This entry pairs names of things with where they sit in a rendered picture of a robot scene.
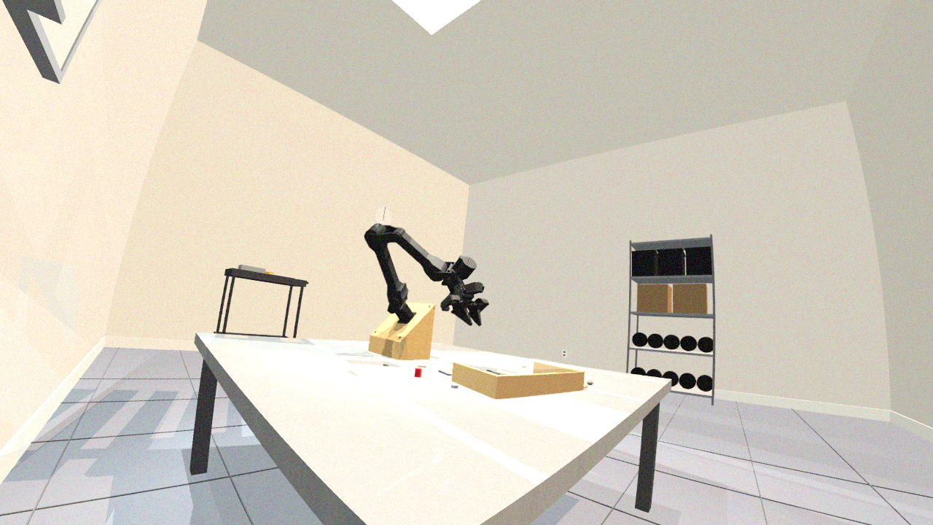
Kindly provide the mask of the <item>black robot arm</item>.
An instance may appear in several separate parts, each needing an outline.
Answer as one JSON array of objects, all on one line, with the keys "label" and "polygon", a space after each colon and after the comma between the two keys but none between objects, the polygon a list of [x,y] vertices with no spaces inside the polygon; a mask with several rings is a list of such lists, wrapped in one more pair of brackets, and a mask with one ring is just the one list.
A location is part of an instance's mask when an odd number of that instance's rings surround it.
[{"label": "black robot arm", "polygon": [[[443,280],[441,281],[441,285],[448,286],[449,290],[454,284],[464,283],[463,280],[469,278],[477,267],[475,260],[469,257],[463,257],[462,255],[460,255],[456,262],[446,262],[439,257],[429,254],[411,238],[404,228],[400,227],[394,228],[390,225],[383,225],[380,223],[373,224],[373,226],[364,233],[364,241],[366,241],[369,248],[376,253],[379,265],[382,267],[382,274],[387,285],[386,295],[388,299],[388,312],[397,315],[397,318],[399,318],[397,323],[399,324],[409,323],[417,312],[411,311],[411,308],[406,303],[407,299],[409,299],[407,298],[409,289],[406,283],[401,283],[399,281],[397,272],[394,270],[391,255],[388,252],[388,243],[398,243],[401,248],[405,249],[405,251],[410,254],[411,258],[414,258],[419,265],[422,265],[424,273],[426,273],[432,281]],[[474,295],[483,292],[485,288],[481,282],[472,282],[470,284],[464,284],[464,286],[462,286],[462,284],[458,285],[461,297],[466,295],[475,297]]]}]

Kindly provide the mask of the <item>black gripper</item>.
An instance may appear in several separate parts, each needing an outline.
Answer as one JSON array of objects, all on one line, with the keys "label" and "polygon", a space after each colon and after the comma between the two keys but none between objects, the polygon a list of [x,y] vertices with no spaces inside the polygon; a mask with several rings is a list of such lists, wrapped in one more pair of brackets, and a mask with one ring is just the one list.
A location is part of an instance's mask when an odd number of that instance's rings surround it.
[{"label": "black gripper", "polygon": [[[464,283],[458,283],[464,286]],[[449,311],[452,306],[451,313],[456,315],[457,318],[462,319],[463,322],[466,322],[471,326],[471,319],[474,320],[479,326],[481,325],[481,316],[480,312],[489,305],[487,299],[478,298],[476,301],[471,301],[474,297],[471,295],[466,295],[461,297],[459,293],[459,285],[454,284],[450,288],[450,294],[441,301],[440,307],[441,311]],[[469,311],[467,311],[467,308]]]}]

